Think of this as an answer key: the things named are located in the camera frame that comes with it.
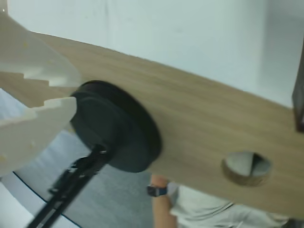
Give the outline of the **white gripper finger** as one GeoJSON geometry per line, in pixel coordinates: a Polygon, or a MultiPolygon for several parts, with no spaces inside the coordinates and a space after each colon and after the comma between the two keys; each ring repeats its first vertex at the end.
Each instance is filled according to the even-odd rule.
{"type": "Polygon", "coordinates": [[[34,36],[8,14],[0,14],[0,70],[25,79],[48,81],[49,86],[78,87],[79,71],[63,55],[34,36]]]}
{"type": "Polygon", "coordinates": [[[4,176],[34,160],[74,117],[74,97],[50,99],[28,108],[19,117],[0,122],[0,175],[4,176]]]}

